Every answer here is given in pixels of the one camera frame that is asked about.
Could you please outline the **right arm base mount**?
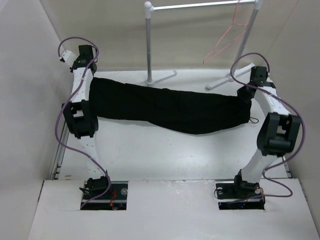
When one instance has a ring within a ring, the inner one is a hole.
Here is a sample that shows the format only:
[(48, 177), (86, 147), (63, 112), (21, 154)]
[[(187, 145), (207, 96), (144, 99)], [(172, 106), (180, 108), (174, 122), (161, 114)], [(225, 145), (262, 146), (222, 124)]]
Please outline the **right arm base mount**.
[(214, 196), (219, 210), (264, 210), (265, 197), (259, 183), (242, 187), (233, 181), (217, 181)]

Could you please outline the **pink wire hanger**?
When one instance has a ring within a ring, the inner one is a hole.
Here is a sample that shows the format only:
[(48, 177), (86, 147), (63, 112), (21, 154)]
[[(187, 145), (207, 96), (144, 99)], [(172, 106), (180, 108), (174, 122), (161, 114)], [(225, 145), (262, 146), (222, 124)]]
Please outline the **pink wire hanger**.
[[(241, 23), (237, 22), (237, 11), (238, 7), (240, 5), (240, 0), (237, 1), (233, 16), (232, 16), (232, 21), (228, 29), (223, 33), (223, 35), (220, 37), (220, 39), (216, 42), (216, 44), (213, 46), (213, 48), (210, 50), (210, 52), (204, 57), (202, 64), (206, 65), (210, 63), (214, 58), (219, 56), (223, 51), (225, 51), (227, 48), (229, 48), (231, 45), (233, 45), (240, 37), (242, 37), (247, 30), (247, 27), (249, 23)], [(236, 36), (234, 39), (230, 40), (229, 42), (225, 42), (226, 37), (231, 33), (233, 30), (237, 29), (243, 29), (243, 31)]]

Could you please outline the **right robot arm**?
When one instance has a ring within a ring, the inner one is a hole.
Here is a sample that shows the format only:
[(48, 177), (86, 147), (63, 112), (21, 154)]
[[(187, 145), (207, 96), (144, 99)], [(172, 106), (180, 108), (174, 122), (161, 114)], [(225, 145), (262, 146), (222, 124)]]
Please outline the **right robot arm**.
[(265, 116), (257, 135), (257, 150), (235, 176), (232, 185), (233, 194), (243, 198), (259, 187), (263, 172), (276, 159), (294, 150), (302, 120), (285, 108), (277, 96), (274, 83), (268, 80), (264, 66), (251, 68), (249, 82), (237, 90), (237, 96), (248, 103), (256, 100)]

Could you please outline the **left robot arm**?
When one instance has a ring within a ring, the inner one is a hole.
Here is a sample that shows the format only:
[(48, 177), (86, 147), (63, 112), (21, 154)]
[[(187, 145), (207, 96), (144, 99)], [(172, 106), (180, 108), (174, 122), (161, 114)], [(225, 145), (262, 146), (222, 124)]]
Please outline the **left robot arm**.
[(79, 141), (81, 149), (78, 153), (87, 158), (89, 178), (80, 190), (86, 201), (108, 199), (112, 195), (112, 186), (98, 153), (97, 138), (98, 118), (90, 109), (89, 88), (97, 70), (94, 54), (97, 48), (92, 45), (80, 45), (78, 55), (69, 50), (62, 53), (61, 59), (68, 64), (73, 73), (71, 98), (63, 108), (63, 116), (68, 130)]

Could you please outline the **black trousers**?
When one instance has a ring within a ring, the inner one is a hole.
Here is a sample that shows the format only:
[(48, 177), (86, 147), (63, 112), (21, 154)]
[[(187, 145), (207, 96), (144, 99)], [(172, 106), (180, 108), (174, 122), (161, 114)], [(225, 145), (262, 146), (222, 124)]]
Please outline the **black trousers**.
[(252, 101), (95, 77), (89, 87), (89, 106), (100, 118), (143, 121), (184, 134), (203, 135), (247, 124)]

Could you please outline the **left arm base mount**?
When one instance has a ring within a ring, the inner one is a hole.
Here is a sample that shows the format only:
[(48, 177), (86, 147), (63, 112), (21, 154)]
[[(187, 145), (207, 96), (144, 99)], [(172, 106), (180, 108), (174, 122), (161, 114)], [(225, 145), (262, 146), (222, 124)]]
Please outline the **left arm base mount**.
[(88, 180), (82, 192), (80, 210), (84, 211), (125, 211), (127, 209), (128, 181), (112, 181), (111, 186), (104, 195), (101, 195), (106, 187), (106, 181), (101, 179)]

